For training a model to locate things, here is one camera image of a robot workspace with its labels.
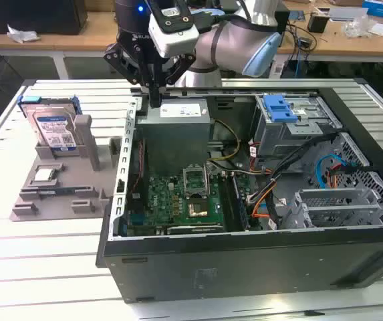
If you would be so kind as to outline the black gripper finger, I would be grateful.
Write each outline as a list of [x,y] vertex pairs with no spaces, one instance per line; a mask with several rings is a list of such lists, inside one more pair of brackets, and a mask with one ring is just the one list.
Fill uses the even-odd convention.
[[131,84],[139,84],[146,90],[150,106],[155,107],[156,87],[144,49],[139,43],[132,44],[130,49],[129,55],[120,43],[113,43],[107,47],[104,59]]
[[195,53],[172,58],[157,58],[154,63],[154,106],[160,107],[162,94],[167,85],[173,85],[192,66]]

